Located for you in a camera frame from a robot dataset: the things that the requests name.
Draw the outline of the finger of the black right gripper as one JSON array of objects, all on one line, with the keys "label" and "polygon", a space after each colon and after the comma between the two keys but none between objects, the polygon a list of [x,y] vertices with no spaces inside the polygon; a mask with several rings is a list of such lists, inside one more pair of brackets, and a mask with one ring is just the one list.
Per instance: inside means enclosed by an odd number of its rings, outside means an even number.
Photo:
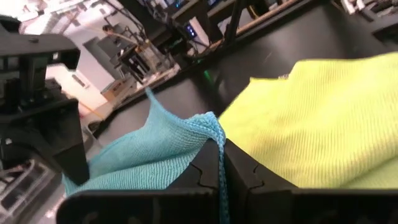
[{"label": "finger of the black right gripper", "polygon": [[1,160],[28,159],[43,162],[77,185],[89,179],[76,99],[1,115]]}]

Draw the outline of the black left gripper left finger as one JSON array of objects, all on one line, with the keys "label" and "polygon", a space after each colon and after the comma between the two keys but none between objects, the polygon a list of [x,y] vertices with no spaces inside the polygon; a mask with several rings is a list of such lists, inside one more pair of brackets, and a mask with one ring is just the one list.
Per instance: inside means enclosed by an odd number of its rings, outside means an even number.
[{"label": "black left gripper left finger", "polygon": [[219,222],[219,151],[208,139],[164,190],[87,190],[67,198],[57,224]]}]

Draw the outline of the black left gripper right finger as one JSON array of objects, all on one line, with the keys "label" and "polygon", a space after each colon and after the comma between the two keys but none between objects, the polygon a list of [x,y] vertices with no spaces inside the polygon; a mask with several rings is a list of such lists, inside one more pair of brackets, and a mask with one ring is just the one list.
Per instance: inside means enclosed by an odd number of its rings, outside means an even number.
[{"label": "black left gripper right finger", "polygon": [[231,223],[397,223],[396,190],[305,189],[224,145]]}]

